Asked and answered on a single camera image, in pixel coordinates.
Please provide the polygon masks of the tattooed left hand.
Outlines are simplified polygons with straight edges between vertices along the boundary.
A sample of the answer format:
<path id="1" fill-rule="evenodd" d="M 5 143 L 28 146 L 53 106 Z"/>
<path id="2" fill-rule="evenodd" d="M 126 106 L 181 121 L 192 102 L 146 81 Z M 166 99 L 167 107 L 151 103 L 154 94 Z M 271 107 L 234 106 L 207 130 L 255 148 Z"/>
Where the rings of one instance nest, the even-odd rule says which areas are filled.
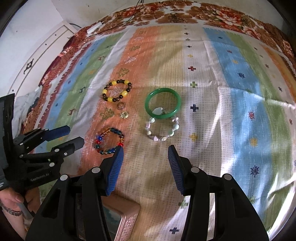
<path id="1" fill-rule="evenodd" d="M 25 198 L 15 192 L 11 187 L 1 190 L 1 204 L 4 208 L 3 213 L 13 229 L 23 240 L 27 235 L 27 230 L 19 204 L 23 203 L 24 200 L 28 203 L 29 211 L 37 213 L 41 205 L 39 188 L 37 187 L 27 191 Z"/>

